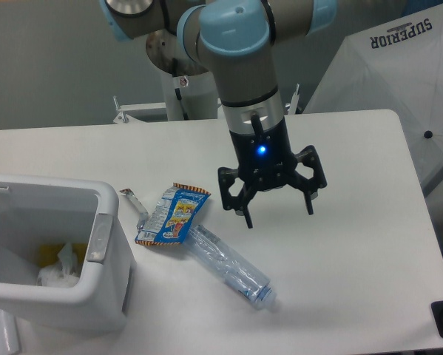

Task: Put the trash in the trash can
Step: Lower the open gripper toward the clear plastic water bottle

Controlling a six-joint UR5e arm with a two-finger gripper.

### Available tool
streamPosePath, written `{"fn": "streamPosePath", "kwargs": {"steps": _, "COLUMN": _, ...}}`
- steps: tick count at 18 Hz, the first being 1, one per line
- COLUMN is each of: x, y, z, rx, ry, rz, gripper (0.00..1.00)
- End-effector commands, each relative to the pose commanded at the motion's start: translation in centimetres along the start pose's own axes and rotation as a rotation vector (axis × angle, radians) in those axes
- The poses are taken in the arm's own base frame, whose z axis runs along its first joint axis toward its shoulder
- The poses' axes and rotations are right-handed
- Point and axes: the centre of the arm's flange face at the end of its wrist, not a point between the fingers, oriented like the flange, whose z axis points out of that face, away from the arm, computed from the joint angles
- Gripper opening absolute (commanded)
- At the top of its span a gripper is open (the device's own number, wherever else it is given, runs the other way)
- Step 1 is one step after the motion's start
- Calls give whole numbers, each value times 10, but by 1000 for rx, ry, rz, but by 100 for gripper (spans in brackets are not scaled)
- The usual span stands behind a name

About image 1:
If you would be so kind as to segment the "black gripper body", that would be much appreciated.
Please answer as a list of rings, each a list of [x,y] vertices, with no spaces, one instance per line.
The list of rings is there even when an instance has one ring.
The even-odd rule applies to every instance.
[[[284,120],[260,135],[232,132],[230,136],[238,160],[238,177],[248,189],[265,192],[296,179],[297,159]]]

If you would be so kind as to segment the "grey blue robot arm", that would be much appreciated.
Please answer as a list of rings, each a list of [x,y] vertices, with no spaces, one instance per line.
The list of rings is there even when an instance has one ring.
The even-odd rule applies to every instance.
[[[237,156],[218,170],[225,210],[248,216],[258,192],[291,186],[310,203],[327,180],[313,146],[291,151],[271,53],[294,36],[327,27],[335,1],[102,1],[118,38],[158,30],[174,33],[181,49],[214,76]]]

